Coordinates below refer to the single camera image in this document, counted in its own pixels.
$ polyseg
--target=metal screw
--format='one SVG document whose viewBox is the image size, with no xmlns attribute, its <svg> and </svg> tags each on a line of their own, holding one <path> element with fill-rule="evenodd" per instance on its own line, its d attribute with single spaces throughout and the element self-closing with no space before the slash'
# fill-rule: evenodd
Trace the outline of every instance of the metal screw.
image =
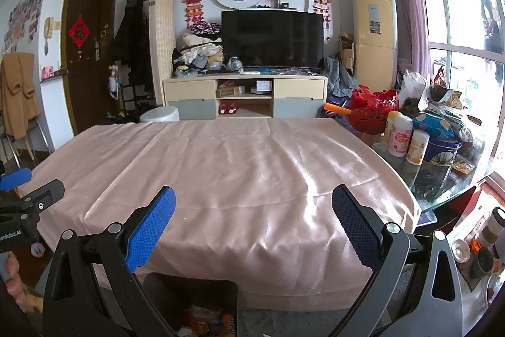
<svg viewBox="0 0 505 337">
<path fill-rule="evenodd" d="M 435 230 L 434 236 L 438 240 L 444 240 L 445 239 L 445 233 L 442 230 Z"/>
<path fill-rule="evenodd" d="M 109 228 L 107 229 L 107 231 L 112 234 L 119 233 L 119 231 L 121 230 L 121 227 L 122 226 L 119 223 L 112 223 L 109 226 Z"/>
<path fill-rule="evenodd" d="M 398 226 L 396 223 L 388 223 L 386 225 L 386 229 L 388 232 L 393 234 L 400 233 L 400 226 Z"/>
<path fill-rule="evenodd" d="M 74 232 L 72 230 L 65 230 L 62 234 L 62 239 L 68 240 L 74 235 Z"/>
</svg>

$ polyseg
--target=gray drawer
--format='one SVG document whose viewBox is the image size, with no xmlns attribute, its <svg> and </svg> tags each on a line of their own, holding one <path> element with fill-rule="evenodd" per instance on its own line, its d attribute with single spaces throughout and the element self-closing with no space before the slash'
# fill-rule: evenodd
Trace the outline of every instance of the gray drawer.
<svg viewBox="0 0 505 337">
<path fill-rule="evenodd" d="M 322 99 L 274 99 L 274 117 L 318 117 Z"/>
<path fill-rule="evenodd" d="M 217 117 L 215 100 L 176 100 L 169 102 L 168 105 L 178 108 L 181 120 L 215 119 Z"/>
</svg>

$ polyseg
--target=tv stand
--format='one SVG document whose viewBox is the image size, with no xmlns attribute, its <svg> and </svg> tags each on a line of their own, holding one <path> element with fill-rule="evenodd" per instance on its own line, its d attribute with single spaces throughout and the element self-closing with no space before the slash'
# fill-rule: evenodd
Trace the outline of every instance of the tv stand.
<svg viewBox="0 0 505 337">
<path fill-rule="evenodd" d="M 265 95 L 251 93 L 256 81 L 272 81 L 272 92 Z M 216 97 L 218 85 L 234 81 L 245 86 L 241 95 Z M 317 117 L 326 100 L 328 79 L 325 76 L 257 75 L 239 73 L 199 75 L 170 78 L 163 81 L 166 105 L 179 110 L 181 120 Z M 221 103 L 235 101 L 239 110 L 234 115 L 221 115 Z"/>
</svg>

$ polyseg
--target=window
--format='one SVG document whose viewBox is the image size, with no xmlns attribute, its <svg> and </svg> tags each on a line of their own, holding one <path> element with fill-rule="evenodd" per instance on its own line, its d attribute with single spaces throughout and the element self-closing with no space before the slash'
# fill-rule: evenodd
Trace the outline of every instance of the window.
<svg viewBox="0 0 505 337">
<path fill-rule="evenodd" d="M 505 0 L 426 0 L 433 75 L 444 67 L 451 89 L 490 129 L 503 128 Z"/>
</svg>

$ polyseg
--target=brown wooden door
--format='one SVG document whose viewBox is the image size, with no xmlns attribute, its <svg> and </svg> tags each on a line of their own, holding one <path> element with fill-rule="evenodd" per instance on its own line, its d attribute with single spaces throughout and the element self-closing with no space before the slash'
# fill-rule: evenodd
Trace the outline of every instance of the brown wooden door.
<svg viewBox="0 0 505 337">
<path fill-rule="evenodd" d="M 68 87 L 78 133 L 103 123 L 107 112 L 117 112 L 117 101 L 108 90 L 109 66 L 114 63 L 110 58 L 113 10 L 114 0 L 69 0 L 67 4 Z"/>
</svg>

